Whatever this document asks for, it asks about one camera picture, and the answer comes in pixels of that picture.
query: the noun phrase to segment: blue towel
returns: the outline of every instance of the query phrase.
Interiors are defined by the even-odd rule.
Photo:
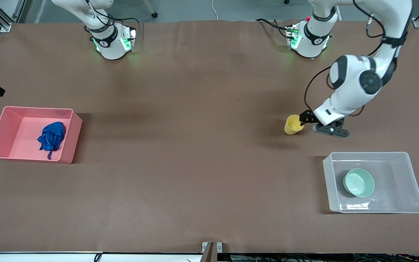
[[[49,151],[48,159],[51,160],[53,150],[58,150],[61,142],[64,139],[65,129],[62,122],[54,122],[43,128],[41,136],[38,141],[41,143],[40,150]]]

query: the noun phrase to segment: brown paper tablecloth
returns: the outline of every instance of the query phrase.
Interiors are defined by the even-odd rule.
[[[419,254],[419,214],[332,214],[322,168],[333,151],[407,151],[419,185],[419,29],[349,138],[283,131],[312,76],[377,46],[364,27],[338,22],[311,60],[258,22],[150,23],[137,53],[108,61],[83,24],[13,25],[0,113],[72,108],[83,129],[73,164],[0,160],[0,251]]]

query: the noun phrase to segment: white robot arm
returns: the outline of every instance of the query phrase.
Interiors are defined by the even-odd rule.
[[[113,0],[52,0],[80,19],[93,35],[96,49],[110,60],[121,58],[132,51],[135,29],[115,23],[104,9],[113,5]]]
[[[308,0],[313,6],[309,20],[302,20],[293,26],[287,40],[290,49],[304,57],[316,57],[329,40],[331,29],[338,19],[337,5],[354,5],[353,0]]]
[[[311,3],[317,3],[316,15],[324,16],[319,12],[319,3],[350,4],[353,0],[309,0]],[[344,117],[361,108],[371,99],[373,99],[389,80],[396,69],[397,57],[402,47],[406,35],[407,28],[412,13],[412,0],[355,0],[356,3],[362,2],[373,12],[374,16],[381,19],[384,25],[384,33],[381,38],[380,47],[373,57],[342,55],[332,64],[329,71],[329,79],[334,88],[334,93],[330,98],[319,106],[313,112],[305,111],[300,115],[300,121],[305,123],[318,123],[314,131],[332,136],[347,137],[347,130],[342,129]],[[331,5],[323,5],[324,8],[331,8],[334,13],[334,7]],[[310,32],[317,32],[310,25],[319,23],[314,17],[304,25],[305,30],[309,28]],[[326,28],[323,21],[320,24],[322,28]],[[306,43],[311,44],[306,36]],[[307,50],[308,46],[304,45],[302,51]],[[318,51],[315,45],[311,45],[311,50]]]

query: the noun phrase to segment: pink plastic bin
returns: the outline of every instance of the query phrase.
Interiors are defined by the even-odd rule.
[[[49,160],[37,139],[45,126],[56,121],[64,123],[65,137]],[[6,106],[0,116],[0,159],[70,164],[81,126],[82,119],[72,109]]]

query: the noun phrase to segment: black cable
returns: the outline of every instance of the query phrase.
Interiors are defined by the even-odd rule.
[[[263,18],[258,18],[258,19],[256,19],[255,21],[258,21],[258,22],[265,22],[265,23],[267,23],[268,25],[271,25],[273,28],[276,28],[276,27],[277,27],[275,24],[273,24],[273,23],[271,23],[271,22],[269,22],[268,20],[263,19]]]
[[[295,39],[295,38],[293,38],[292,36],[287,36],[287,35],[284,35],[284,34],[281,32],[281,29],[279,28],[278,22],[277,22],[275,19],[273,20],[273,22],[274,22],[274,24],[276,25],[276,28],[278,29],[279,33],[280,33],[282,36],[286,37],[287,39],[291,39],[291,40]]]
[[[268,21],[268,20],[266,20],[266,19],[263,19],[263,18],[256,19],[255,21],[258,21],[258,22],[266,22],[268,25],[271,25],[273,28],[277,28],[277,29],[278,29],[278,31],[279,31],[279,33],[280,33],[282,36],[286,37],[287,39],[294,39],[293,37],[291,37],[291,36],[287,36],[287,35],[284,35],[284,34],[281,32],[281,30],[285,30],[286,28],[285,28],[285,27],[281,28],[281,27],[278,25],[278,22],[277,22],[275,19],[273,20],[274,24],[273,24],[273,23],[271,23],[271,22],[269,22],[269,21]]]
[[[95,15],[95,17],[96,18],[98,18],[98,20],[100,20],[100,23],[102,23],[103,25],[105,25],[105,26],[107,26],[107,27],[110,27],[111,25],[114,25],[114,18],[112,17],[112,16],[106,16],[106,15],[103,15],[102,13],[100,13],[100,12],[98,12],[98,10],[96,10],[94,7],[93,7],[93,5],[91,5],[91,3],[90,3],[90,0],[85,0],[85,2],[96,12],[96,13],[99,13],[100,15],[102,15],[102,16],[104,16],[104,17],[107,17],[108,18],[108,23],[112,20],[112,24],[110,24],[110,25],[108,25],[108,24],[105,24],[104,22],[103,22],[103,20],[101,20],[99,17],[98,17],[98,15],[95,15],[95,14],[93,14],[93,15]]]
[[[377,23],[378,23],[378,25],[381,27],[381,29],[383,30],[383,33],[381,34],[381,35],[375,35],[375,36],[370,36],[369,34],[368,34],[368,29],[366,30],[366,35],[368,36],[368,37],[371,37],[371,38],[374,38],[374,37],[379,37],[379,36],[382,36],[382,35],[386,35],[386,30],[384,29],[384,25],[382,25],[382,23],[378,20],[378,19],[376,19],[373,15],[371,15],[370,13],[368,13],[368,12],[366,12],[365,10],[363,10],[361,7],[359,7],[357,4],[356,4],[356,1],[355,0],[353,0],[353,2],[354,2],[354,6],[358,9],[358,10],[360,10],[362,13],[364,13],[366,16],[368,16],[368,17],[371,17],[371,19],[372,20],[374,20],[374,21],[376,21]]]
[[[128,17],[128,18],[115,18],[115,20],[118,20],[118,21],[125,21],[125,20],[135,20],[135,21],[137,21],[137,23],[139,23],[140,24],[140,21],[138,21],[136,18],[134,18],[134,17]]]
[[[361,107],[361,109],[360,109],[360,111],[358,113],[356,113],[356,114],[349,114],[349,116],[352,116],[352,117],[359,116],[361,114],[361,112],[363,112],[363,109],[364,109],[364,105]]]
[[[376,38],[376,37],[383,36],[383,34],[380,33],[379,35],[369,35],[369,33],[368,33],[368,26],[366,26],[366,36],[368,36],[369,38]]]
[[[317,76],[319,76],[321,73],[323,73],[324,71],[328,70],[329,68],[331,68],[331,67],[329,66],[329,67],[326,67],[323,70],[319,71],[319,73],[317,73],[315,76],[313,76],[313,78],[311,78],[310,82],[308,83],[308,85],[305,88],[305,93],[303,95],[303,102],[305,103],[305,106],[307,106],[310,111],[313,111],[313,110],[311,109],[311,107],[308,105],[308,103],[306,101],[306,94],[308,92],[308,88],[310,88],[311,83],[313,83],[313,81],[315,80],[315,78]]]
[[[101,253],[98,253],[98,254],[96,254],[95,255],[95,258],[93,259],[93,262],[98,262],[100,259],[101,259],[101,256],[102,256],[103,254],[101,254]]]
[[[327,73],[327,76],[326,76],[326,84],[327,84],[327,87],[329,87],[329,89],[335,90],[334,87],[329,84],[329,73]]]
[[[380,42],[379,43],[379,45],[378,45],[378,47],[377,48],[375,48],[371,53],[369,53],[369,54],[367,54],[367,56],[370,56],[370,55],[372,55],[373,53],[376,53],[376,51],[378,51],[378,49],[381,47],[383,45],[383,43],[382,42]]]

